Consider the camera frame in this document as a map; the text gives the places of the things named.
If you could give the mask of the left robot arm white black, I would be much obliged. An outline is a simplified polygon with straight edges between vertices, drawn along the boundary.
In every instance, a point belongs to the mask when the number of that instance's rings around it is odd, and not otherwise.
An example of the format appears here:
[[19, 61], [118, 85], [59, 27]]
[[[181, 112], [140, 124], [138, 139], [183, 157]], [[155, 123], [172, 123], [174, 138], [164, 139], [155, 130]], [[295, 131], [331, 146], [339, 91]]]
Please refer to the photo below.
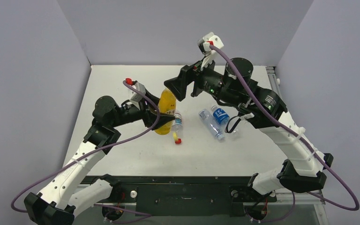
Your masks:
[[120, 181], [104, 175], [89, 187], [76, 191], [89, 171], [112, 149], [121, 133], [116, 127], [142, 120], [155, 130], [174, 120], [174, 116], [157, 114], [154, 104], [159, 98], [146, 92], [134, 104], [119, 106], [111, 96], [102, 96], [95, 103], [92, 125], [69, 162], [53, 176], [37, 194], [24, 199], [26, 212], [38, 225], [71, 225], [74, 219], [95, 203], [120, 198]]

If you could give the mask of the yellow bottle cap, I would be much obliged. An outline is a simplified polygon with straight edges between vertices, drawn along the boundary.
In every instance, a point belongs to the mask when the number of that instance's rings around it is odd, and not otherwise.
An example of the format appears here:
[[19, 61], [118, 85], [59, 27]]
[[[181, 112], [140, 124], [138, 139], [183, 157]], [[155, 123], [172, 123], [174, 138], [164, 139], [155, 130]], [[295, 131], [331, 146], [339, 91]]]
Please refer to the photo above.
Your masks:
[[172, 137], [173, 137], [173, 139], [174, 139], [175, 142], [177, 142], [178, 139], [179, 139], [176, 132], [172, 132]]

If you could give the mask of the clear bottle blue label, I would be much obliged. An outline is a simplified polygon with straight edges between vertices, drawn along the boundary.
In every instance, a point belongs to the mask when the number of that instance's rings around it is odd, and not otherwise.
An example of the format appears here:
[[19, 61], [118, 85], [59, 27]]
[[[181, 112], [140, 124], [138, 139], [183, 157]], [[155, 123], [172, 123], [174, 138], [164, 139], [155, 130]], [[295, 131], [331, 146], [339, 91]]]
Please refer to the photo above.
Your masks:
[[230, 117], [229, 114], [218, 105], [213, 105], [211, 111], [222, 133], [228, 135], [230, 140], [239, 139], [240, 131], [236, 128], [237, 116]]

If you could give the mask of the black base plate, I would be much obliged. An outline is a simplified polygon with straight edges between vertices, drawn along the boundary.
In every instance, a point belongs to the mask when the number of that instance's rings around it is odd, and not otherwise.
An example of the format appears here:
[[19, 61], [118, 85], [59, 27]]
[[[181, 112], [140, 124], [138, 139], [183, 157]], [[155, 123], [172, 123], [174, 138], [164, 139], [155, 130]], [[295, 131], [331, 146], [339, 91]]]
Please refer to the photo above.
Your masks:
[[169, 176], [86, 176], [81, 184], [98, 180], [113, 185], [111, 194], [101, 203], [134, 206], [153, 216], [243, 216], [247, 206], [274, 203], [276, 196], [253, 191], [249, 176], [169, 177]]

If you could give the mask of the aluminium frame rail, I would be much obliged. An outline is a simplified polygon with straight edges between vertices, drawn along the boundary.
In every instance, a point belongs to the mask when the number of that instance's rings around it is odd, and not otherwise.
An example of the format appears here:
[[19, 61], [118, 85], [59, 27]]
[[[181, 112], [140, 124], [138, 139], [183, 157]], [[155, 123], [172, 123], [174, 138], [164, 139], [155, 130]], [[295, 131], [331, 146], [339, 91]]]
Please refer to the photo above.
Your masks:
[[279, 98], [285, 103], [287, 108], [278, 118], [278, 121], [285, 127], [279, 127], [278, 131], [286, 139], [285, 141], [280, 141], [280, 144], [295, 144], [299, 137], [299, 128], [290, 113], [288, 99], [285, 96], [285, 86], [282, 83], [283, 80], [279, 77], [275, 66], [266, 66], [265, 69], [270, 88], [279, 95]]

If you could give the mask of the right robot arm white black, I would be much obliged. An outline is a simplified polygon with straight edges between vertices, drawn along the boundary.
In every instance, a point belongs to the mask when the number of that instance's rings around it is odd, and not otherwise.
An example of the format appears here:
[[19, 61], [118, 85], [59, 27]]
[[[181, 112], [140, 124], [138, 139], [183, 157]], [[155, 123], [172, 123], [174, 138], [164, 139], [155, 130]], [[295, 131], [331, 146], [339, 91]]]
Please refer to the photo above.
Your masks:
[[229, 65], [220, 74], [215, 71], [214, 64], [203, 68], [202, 62], [198, 61], [182, 67], [179, 75], [166, 80], [164, 85], [179, 101], [186, 97], [187, 86], [193, 84], [193, 97], [206, 92], [220, 106], [235, 108], [240, 116], [266, 134], [286, 155], [282, 167], [253, 175], [245, 188], [249, 199], [258, 200], [264, 194], [282, 188], [296, 193], [322, 189], [327, 179], [323, 164], [331, 164], [333, 156], [311, 151], [312, 144], [305, 137], [305, 131], [295, 124], [280, 96], [251, 79], [254, 67], [250, 61], [233, 58], [231, 62], [261, 104], [260, 107], [253, 102], [241, 82], [233, 78], [234, 71]]

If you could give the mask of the clear bottle red label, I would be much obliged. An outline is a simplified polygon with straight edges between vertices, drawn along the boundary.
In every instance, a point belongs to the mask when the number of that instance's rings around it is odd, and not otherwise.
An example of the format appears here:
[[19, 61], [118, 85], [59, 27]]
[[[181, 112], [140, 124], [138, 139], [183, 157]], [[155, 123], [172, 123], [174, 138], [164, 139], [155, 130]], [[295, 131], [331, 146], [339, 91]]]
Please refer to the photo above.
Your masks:
[[174, 116], [175, 119], [172, 121], [171, 132], [176, 132], [178, 138], [181, 139], [183, 136], [182, 115], [178, 110], [175, 110]]

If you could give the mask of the yellow juice bottle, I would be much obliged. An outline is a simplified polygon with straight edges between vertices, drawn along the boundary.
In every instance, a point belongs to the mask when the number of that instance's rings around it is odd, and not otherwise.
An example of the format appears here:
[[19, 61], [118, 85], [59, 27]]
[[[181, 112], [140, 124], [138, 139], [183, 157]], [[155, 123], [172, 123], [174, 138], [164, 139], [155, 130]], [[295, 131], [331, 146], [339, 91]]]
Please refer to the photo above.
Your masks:
[[[173, 116], [176, 110], [176, 101], [177, 99], [174, 94], [168, 88], [165, 88], [161, 93], [158, 103], [160, 113]], [[171, 131], [171, 126], [172, 121], [166, 122], [162, 127], [156, 129], [155, 132], [159, 135], [166, 135]]]

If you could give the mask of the clear crumpled water bottle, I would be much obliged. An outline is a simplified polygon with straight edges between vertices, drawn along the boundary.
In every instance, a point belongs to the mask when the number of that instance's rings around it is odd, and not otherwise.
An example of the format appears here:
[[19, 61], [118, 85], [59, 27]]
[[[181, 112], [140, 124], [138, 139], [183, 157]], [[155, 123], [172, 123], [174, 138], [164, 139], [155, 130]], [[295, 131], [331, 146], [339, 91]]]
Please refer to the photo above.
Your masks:
[[212, 114], [207, 109], [201, 110], [198, 115], [204, 126], [214, 138], [219, 141], [224, 139], [225, 136], [222, 133], [219, 125], [215, 122]]

